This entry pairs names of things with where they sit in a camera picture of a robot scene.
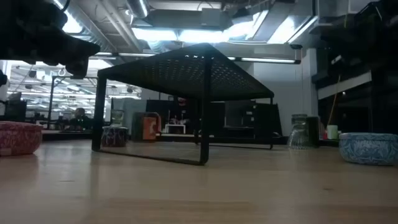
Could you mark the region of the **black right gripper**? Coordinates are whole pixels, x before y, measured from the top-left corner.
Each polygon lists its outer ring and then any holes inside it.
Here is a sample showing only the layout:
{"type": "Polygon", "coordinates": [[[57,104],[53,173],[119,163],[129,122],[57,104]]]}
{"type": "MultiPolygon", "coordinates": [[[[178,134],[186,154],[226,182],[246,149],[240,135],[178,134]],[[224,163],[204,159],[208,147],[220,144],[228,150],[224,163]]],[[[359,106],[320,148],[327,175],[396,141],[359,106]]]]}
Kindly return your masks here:
{"type": "Polygon", "coordinates": [[[398,61],[398,0],[368,3],[353,24],[354,57],[372,64],[398,61]]]}

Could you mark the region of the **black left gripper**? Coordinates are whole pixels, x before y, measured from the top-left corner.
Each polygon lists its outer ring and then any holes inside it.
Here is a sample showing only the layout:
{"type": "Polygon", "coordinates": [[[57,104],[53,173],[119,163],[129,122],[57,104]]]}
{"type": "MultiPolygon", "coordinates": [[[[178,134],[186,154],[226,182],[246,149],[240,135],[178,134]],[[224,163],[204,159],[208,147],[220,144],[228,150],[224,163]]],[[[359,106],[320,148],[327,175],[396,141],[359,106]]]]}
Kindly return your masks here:
{"type": "Polygon", "coordinates": [[[0,0],[0,60],[71,62],[67,72],[85,77],[88,58],[101,47],[64,33],[68,2],[53,1],[0,0]]]}

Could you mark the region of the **clear glass candlestick holder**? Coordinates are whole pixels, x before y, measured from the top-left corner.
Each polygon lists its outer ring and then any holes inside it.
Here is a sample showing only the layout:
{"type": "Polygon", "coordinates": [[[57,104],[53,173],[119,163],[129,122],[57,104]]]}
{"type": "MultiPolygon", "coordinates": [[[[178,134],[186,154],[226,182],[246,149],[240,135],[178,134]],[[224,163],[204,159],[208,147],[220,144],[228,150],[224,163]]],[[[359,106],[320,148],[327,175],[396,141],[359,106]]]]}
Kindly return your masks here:
{"type": "Polygon", "coordinates": [[[111,110],[111,127],[123,127],[124,111],[123,110],[111,110]]]}
{"type": "Polygon", "coordinates": [[[306,149],[309,147],[309,136],[306,114],[292,115],[292,131],[287,141],[290,149],[306,149]]]}

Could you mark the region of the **dark blue red patterned tin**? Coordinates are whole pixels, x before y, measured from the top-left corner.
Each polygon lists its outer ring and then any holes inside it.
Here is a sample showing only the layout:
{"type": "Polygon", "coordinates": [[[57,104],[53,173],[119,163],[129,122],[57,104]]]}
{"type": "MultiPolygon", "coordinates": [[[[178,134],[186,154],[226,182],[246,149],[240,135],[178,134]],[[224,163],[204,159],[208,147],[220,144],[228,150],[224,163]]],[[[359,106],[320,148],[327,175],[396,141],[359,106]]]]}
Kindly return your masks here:
{"type": "Polygon", "coordinates": [[[129,130],[122,126],[104,126],[101,136],[102,147],[125,147],[129,130]]]}

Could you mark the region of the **pink patterned candle tin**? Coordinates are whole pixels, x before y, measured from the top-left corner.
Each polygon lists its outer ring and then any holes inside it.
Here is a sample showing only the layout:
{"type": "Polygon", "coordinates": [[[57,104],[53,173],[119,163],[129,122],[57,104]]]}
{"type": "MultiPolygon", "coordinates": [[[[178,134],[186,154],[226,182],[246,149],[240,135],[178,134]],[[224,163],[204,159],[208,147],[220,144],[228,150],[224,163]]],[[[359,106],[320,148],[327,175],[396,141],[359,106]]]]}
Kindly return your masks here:
{"type": "Polygon", "coordinates": [[[42,130],[37,124],[0,121],[0,157],[33,154],[42,142],[42,130]]]}

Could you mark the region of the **light blue patterned candle tin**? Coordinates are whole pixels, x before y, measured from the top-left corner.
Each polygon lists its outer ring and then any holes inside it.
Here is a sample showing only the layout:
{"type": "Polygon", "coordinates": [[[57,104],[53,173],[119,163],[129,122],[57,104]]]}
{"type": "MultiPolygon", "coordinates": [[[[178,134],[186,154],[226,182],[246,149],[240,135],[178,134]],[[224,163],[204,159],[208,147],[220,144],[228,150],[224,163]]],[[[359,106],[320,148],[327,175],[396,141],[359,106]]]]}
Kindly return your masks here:
{"type": "Polygon", "coordinates": [[[398,135],[385,133],[343,133],[339,152],[346,162],[392,166],[398,162],[398,135]]]}

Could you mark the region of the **long ceiling tube light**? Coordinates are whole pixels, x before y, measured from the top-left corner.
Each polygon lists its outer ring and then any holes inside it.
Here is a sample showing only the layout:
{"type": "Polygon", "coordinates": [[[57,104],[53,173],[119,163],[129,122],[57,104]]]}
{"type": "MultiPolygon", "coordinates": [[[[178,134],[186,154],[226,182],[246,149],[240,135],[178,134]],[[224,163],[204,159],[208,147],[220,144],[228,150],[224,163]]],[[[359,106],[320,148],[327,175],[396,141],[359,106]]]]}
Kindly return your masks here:
{"type": "Polygon", "coordinates": [[[154,55],[156,55],[156,54],[99,52],[99,53],[95,54],[94,56],[95,57],[151,57],[154,55]]]}
{"type": "Polygon", "coordinates": [[[249,63],[278,63],[278,64],[300,64],[300,60],[282,59],[282,58],[251,58],[251,57],[228,57],[228,59],[235,62],[249,62],[249,63]]]}

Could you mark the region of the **grey cloth cover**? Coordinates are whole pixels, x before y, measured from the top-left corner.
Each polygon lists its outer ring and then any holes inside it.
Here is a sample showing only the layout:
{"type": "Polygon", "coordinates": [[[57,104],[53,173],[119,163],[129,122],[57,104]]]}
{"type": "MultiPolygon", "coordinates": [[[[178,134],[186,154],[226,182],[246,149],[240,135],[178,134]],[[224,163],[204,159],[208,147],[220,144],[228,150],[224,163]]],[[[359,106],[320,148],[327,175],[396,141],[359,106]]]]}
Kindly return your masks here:
{"type": "Polygon", "coordinates": [[[135,112],[146,111],[146,100],[135,100],[133,98],[113,98],[113,109],[123,111],[122,126],[132,131],[132,118],[135,112]]]}

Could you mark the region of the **white cylindrical container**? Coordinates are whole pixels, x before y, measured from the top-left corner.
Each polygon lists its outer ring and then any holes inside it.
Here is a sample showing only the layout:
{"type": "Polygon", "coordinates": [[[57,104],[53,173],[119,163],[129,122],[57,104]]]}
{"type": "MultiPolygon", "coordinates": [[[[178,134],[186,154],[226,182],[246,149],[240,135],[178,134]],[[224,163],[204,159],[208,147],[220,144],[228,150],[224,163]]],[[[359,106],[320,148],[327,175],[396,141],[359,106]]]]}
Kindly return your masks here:
{"type": "Polygon", "coordinates": [[[327,134],[327,139],[338,139],[338,126],[337,125],[328,125],[326,127],[326,134],[327,134]]]}

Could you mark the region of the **black perforated metal shelf riser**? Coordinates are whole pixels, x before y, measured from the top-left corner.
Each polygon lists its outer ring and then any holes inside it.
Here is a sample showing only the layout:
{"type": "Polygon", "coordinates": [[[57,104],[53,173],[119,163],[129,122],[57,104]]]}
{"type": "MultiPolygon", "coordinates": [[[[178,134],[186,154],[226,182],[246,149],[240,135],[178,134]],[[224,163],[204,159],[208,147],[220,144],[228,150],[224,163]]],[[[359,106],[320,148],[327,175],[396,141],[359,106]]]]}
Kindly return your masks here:
{"type": "Polygon", "coordinates": [[[104,101],[109,80],[196,100],[201,104],[197,161],[165,158],[166,162],[203,166],[209,159],[210,103],[212,101],[273,99],[274,93],[208,43],[156,54],[98,71],[91,149],[101,151],[104,101]]]}

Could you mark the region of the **small white table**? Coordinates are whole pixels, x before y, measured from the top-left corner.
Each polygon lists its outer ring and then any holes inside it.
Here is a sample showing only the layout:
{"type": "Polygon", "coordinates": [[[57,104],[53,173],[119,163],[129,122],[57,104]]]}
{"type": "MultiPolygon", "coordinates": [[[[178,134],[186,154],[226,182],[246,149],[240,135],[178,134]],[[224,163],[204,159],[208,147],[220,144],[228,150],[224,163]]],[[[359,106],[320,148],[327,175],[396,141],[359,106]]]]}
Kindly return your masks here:
{"type": "Polygon", "coordinates": [[[186,134],[186,126],[184,124],[166,124],[165,132],[167,134],[186,134]]]}

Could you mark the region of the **grey ceiling box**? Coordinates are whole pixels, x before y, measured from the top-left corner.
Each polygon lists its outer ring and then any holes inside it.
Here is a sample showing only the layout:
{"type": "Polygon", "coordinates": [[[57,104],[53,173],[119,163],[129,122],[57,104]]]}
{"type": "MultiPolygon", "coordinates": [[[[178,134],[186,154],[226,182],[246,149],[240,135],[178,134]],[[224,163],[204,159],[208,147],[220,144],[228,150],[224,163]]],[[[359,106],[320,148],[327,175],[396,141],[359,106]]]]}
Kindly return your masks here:
{"type": "Polygon", "coordinates": [[[202,8],[201,9],[201,25],[218,27],[220,25],[221,11],[214,8],[202,8]]]}

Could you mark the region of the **black cabinet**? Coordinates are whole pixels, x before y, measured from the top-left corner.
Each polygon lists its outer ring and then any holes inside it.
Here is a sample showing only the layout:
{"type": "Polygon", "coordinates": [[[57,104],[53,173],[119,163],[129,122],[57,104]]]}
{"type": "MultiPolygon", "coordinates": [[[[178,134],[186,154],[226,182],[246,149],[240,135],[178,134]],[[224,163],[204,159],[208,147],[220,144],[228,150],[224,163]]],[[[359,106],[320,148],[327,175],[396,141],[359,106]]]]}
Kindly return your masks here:
{"type": "Polygon", "coordinates": [[[227,101],[225,127],[247,132],[257,139],[282,134],[277,104],[257,103],[254,100],[227,101]]]}

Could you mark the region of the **black background frame stand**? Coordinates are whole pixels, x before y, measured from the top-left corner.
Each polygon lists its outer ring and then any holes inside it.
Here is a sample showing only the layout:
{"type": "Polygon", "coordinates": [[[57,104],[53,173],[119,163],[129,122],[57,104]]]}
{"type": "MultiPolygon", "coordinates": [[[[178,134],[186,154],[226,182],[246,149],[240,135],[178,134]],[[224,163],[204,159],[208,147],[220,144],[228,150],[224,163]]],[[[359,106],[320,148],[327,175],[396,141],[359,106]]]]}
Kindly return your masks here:
{"type": "Polygon", "coordinates": [[[54,98],[70,100],[88,100],[95,99],[95,92],[89,88],[96,87],[97,77],[74,77],[56,75],[52,77],[50,95],[49,95],[49,111],[47,113],[47,127],[46,130],[51,130],[54,124],[52,113],[54,108],[54,98]]]}

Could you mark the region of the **black aluminium rig frame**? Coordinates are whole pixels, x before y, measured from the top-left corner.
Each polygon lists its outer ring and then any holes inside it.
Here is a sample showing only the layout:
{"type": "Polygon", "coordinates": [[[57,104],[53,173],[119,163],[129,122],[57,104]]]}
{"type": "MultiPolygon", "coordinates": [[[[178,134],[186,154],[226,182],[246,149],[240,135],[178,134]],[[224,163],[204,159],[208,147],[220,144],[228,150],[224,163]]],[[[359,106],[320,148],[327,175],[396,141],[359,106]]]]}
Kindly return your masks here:
{"type": "MultiPolygon", "coordinates": [[[[63,141],[63,140],[78,140],[91,139],[92,134],[88,132],[63,132],[63,131],[42,131],[43,141],[63,141]]],[[[163,142],[194,142],[195,137],[192,134],[157,134],[157,141],[163,142]]],[[[225,138],[210,136],[209,142],[217,144],[275,144],[286,145],[288,137],[276,137],[267,139],[253,139],[253,138],[225,138]]],[[[339,140],[319,140],[319,146],[338,147],[339,140]]]]}

